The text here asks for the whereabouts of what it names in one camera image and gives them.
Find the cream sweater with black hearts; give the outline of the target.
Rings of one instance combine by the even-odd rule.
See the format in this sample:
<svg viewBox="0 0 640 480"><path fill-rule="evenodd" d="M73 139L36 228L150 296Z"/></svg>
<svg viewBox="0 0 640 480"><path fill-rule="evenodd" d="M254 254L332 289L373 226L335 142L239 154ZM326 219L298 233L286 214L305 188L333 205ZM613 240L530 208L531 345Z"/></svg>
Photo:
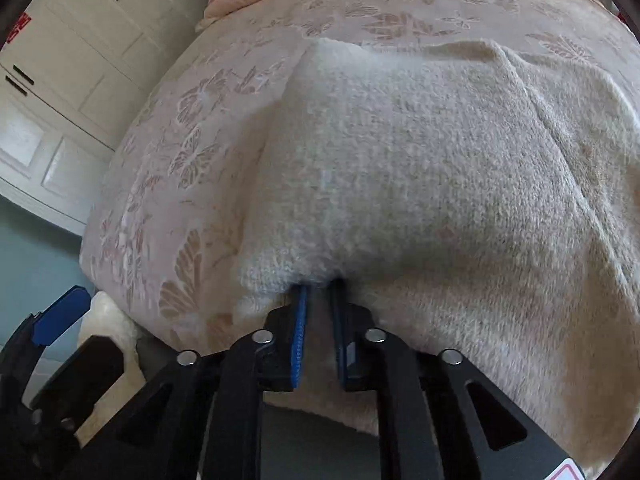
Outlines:
<svg viewBox="0 0 640 480"><path fill-rule="evenodd" d="M456 347L582 466L639 418L639 114L596 64L320 39L270 108L235 275L341 276L414 348Z"/></svg>

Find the pink butterfly bedspread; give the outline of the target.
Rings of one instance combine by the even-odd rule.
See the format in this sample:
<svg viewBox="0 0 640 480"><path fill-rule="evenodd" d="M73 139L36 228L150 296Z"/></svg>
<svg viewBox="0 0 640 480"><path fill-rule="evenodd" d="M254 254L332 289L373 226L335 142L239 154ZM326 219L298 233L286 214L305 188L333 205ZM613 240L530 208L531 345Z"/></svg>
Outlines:
<svg viewBox="0 0 640 480"><path fill-rule="evenodd" d="M638 99L638 40L587 1L585 38L494 41L596 64ZM153 90L108 167L82 240L81 269L171 347L216 352L242 333L229 273L265 142L262 110L280 98L318 38L295 28L271 35L206 29Z"/></svg>

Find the white wardrobe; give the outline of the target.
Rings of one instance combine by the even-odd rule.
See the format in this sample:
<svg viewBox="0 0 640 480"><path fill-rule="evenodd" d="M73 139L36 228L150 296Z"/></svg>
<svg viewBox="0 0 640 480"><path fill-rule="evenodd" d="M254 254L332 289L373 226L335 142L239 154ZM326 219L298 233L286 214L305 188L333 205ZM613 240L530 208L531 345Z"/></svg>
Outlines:
<svg viewBox="0 0 640 480"><path fill-rule="evenodd" d="M116 148L207 0L32 0L1 49L1 194L84 232Z"/></svg>

